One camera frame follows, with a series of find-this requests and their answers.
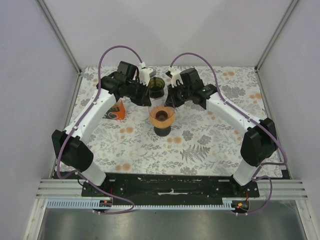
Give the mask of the clear glass dripper cone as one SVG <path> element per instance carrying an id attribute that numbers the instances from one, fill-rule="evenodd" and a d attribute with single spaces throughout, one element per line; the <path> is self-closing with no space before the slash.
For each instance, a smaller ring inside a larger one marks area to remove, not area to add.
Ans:
<path id="1" fill-rule="evenodd" d="M 151 98 L 151 106 L 148 108 L 149 116 L 160 122 L 164 122 L 174 116 L 175 109 L 166 105 L 165 97 Z"/>

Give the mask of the round bamboo dripper holder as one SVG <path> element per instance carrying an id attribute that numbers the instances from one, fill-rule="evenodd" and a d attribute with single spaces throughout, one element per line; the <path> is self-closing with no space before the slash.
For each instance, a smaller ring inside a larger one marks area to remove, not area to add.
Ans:
<path id="1" fill-rule="evenodd" d="M 166 129 L 175 121 L 175 109 L 170 106 L 157 105 L 148 109 L 150 123 L 158 129 Z"/>

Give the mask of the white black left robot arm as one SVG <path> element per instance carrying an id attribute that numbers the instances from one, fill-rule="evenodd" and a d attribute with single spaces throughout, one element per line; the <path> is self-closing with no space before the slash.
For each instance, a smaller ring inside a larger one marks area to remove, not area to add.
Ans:
<path id="1" fill-rule="evenodd" d="M 149 107 L 149 82 L 156 75 L 151 67 L 121 61 L 117 70 L 100 79 L 94 95 L 82 112 L 63 131 L 55 130 L 51 139 L 60 163 L 73 167 L 93 183 L 93 191 L 103 197 L 110 192 L 106 174 L 94 162 L 87 143 L 100 120 L 119 99 L 127 97 L 137 106 Z"/>

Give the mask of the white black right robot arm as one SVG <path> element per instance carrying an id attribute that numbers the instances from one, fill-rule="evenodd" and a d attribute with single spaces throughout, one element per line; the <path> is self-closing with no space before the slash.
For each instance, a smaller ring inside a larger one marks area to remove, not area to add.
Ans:
<path id="1" fill-rule="evenodd" d="M 242 161 L 233 174 L 229 191 L 235 197 L 247 191 L 258 167 L 276 150 L 277 133 L 270 118 L 259 119 L 231 103 L 213 84 L 205 85 L 195 68 L 179 70 L 170 67 L 166 75 L 171 79 L 165 106 L 178 108 L 192 101 L 207 111 L 216 113 L 242 136 Z"/>

